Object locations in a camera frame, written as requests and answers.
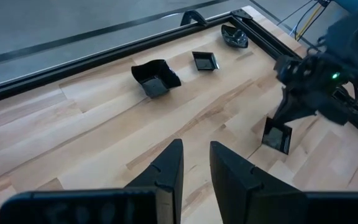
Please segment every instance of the wooden table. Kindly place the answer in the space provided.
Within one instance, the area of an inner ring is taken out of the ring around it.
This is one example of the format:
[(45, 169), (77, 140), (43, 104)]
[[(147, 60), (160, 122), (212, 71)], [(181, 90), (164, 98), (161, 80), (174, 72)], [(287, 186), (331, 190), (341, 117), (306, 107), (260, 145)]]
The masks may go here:
[[(299, 54), (305, 49), (255, 9), (254, 19)], [(220, 70), (198, 72), (191, 51)], [(131, 66), (164, 58), (182, 86), (153, 99)], [(254, 43), (225, 45), (220, 26), (0, 101), (0, 204), (25, 190), (123, 187), (173, 139), (185, 157), (182, 223), (221, 223), (209, 172), (216, 140), (302, 190), (358, 190), (358, 130), (315, 116), (289, 123), (290, 154), (261, 146), (279, 104), (275, 61)]]

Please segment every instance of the black tray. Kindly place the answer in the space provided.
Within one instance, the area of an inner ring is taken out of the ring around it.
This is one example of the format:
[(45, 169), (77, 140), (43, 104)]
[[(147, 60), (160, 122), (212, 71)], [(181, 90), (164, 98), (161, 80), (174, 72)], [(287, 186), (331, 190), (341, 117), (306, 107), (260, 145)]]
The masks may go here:
[(194, 61), (196, 62), (197, 70), (213, 71), (219, 69), (219, 65), (216, 63), (216, 58), (213, 53), (210, 52), (193, 52)]
[(288, 155), (290, 151), (292, 128), (284, 124), (274, 122), (272, 118), (266, 118), (262, 144), (270, 146)]

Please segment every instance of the black cable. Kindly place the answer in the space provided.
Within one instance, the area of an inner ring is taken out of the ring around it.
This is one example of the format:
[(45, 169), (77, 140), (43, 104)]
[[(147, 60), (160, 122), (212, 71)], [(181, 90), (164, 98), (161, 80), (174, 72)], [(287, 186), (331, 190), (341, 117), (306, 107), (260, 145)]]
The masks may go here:
[(319, 37), (316, 45), (311, 45), (310, 47), (308, 47), (308, 50), (306, 51), (307, 55), (310, 55), (310, 50), (312, 49), (315, 50), (317, 53), (321, 53), (319, 47), (324, 47), (326, 45), (325, 39), (325, 36)]
[(311, 27), (311, 25), (313, 25), (313, 23), (316, 22), (316, 20), (322, 15), (322, 13), (323, 13), (326, 9), (327, 9), (327, 7), (325, 7), (325, 8), (320, 12), (320, 14), (318, 14), (318, 16), (317, 16), (315, 19), (313, 19), (313, 21), (311, 21), (311, 24), (305, 29), (305, 31), (301, 34), (301, 36), (298, 38), (298, 40), (300, 40), (300, 39), (303, 37), (303, 34), (305, 34), (305, 33), (308, 31), (308, 29)]
[(302, 19), (307, 15), (307, 13), (310, 12), (310, 11), (312, 10), (312, 8), (314, 8), (314, 7), (317, 5), (317, 3), (318, 3), (318, 2), (316, 1), (316, 3), (314, 3), (314, 4), (303, 14), (303, 16), (299, 19), (298, 23), (296, 24), (296, 26), (295, 26), (295, 31), (294, 31), (294, 36), (293, 36), (293, 38), (294, 38), (295, 40), (296, 40), (296, 35), (297, 35), (296, 30), (298, 29), (299, 24), (301, 23)]
[(289, 16), (287, 16), (285, 19), (283, 19), (282, 21), (280, 21), (277, 25), (280, 25), (282, 22), (286, 21), (289, 17), (291, 17), (292, 15), (294, 15), (295, 13), (297, 13), (299, 10), (303, 9), (305, 6), (307, 6), (309, 3), (311, 3), (314, 0), (310, 0), (307, 3), (305, 3), (303, 6), (301, 6), (299, 9), (297, 9), (295, 12), (291, 13)]

